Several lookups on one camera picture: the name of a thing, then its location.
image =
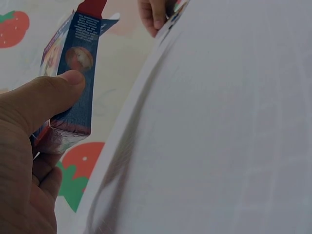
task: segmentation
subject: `cardboard box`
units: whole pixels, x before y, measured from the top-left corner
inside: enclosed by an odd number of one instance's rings
[[[69,70],[82,72],[86,86],[79,101],[52,117],[31,136],[34,152],[61,154],[91,134],[92,99],[99,37],[119,21],[119,14],[102,19],[106,0],[85,0],[44,49],[40,76]]]

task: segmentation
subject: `red strawberry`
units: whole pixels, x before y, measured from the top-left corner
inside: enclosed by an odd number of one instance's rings
[[[72,148],[62,160],[65,169],[71,165],[76,166],[76,173],[72,179],[90,178],[94,166],[104,147],[104,142],[90,142]]]
[[[29,28],[28,15],[22,11],[11,11],[0,15],[0,48],[20,43]]]

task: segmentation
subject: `white sheet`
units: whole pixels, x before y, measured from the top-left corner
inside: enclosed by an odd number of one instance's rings
[[[310,0],[193,0],[77,230],[310,234],[311,12]]]

